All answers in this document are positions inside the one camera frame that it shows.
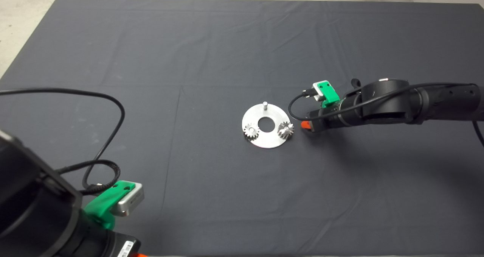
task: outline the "green mount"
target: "green mount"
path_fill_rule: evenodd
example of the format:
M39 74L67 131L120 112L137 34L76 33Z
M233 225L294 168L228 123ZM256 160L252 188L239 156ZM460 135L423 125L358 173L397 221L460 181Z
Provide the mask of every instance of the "green mount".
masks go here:
M321 103L321 107L329 107L330 105L339 101L338 94L328 81L318 83L318 88L321 90L325 98L325 100Z
M134 188L135 184L132 182L118 181L111 188L89 202L84 211L104 228L113 229L115 219L110 212L112 207Z

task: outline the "sticker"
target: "sticker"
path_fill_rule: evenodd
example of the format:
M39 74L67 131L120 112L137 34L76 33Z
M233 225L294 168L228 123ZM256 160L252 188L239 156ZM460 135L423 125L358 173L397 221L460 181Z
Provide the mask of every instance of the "sticker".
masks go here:
M121 248L121 251L118 254L118 257L128 257L129 252L131 251L131 248L133 247L135 243L131 241L126 241L124 242L123 248Z

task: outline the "gray cloth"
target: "gray cloth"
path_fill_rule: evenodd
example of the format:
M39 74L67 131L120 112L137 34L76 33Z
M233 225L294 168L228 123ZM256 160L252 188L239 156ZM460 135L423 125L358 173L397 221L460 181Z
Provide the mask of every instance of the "gray cloth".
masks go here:
M482 33L479 5L56 0L0 87L121 100L126 122L103 157L146 198L115 230L147 254L484 254L483 149L470 122L296 129L273 150L240 129L252 105L286 109L324 79L340 94L352 78L482 85ZM0 100L0 127L54 168L91 159L118 116L97 98ZM99 166L90 182L111 175Z

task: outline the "gear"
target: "gear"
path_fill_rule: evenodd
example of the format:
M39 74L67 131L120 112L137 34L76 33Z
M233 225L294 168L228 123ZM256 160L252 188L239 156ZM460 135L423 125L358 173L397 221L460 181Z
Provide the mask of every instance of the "gear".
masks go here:
M288 139L292 134L294 134L294 125L289 122L283 122L277 128L277 135L283 139Z
M252 141L255 140L257 136L259 136L259 131L261 131L259 129L259 126L255 124L248 124L244 128L244 135L249 141Z

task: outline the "circular metal plate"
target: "circular metal plate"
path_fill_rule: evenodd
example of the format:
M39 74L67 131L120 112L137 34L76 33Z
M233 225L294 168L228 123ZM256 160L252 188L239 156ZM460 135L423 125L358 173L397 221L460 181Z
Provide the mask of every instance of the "circular metal plate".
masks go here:
M285 139L277 135L277 128L282 122L289 122L289 117L280 107L267 104L267 109L264 110L264 104L258 104L249 108L242 118L242 130L247 124L258 124L259 120L268 117L274 122L274 129L271 132L260 131L259 136L255 140L250 141L254 145L262 148L278 147L285 142Z

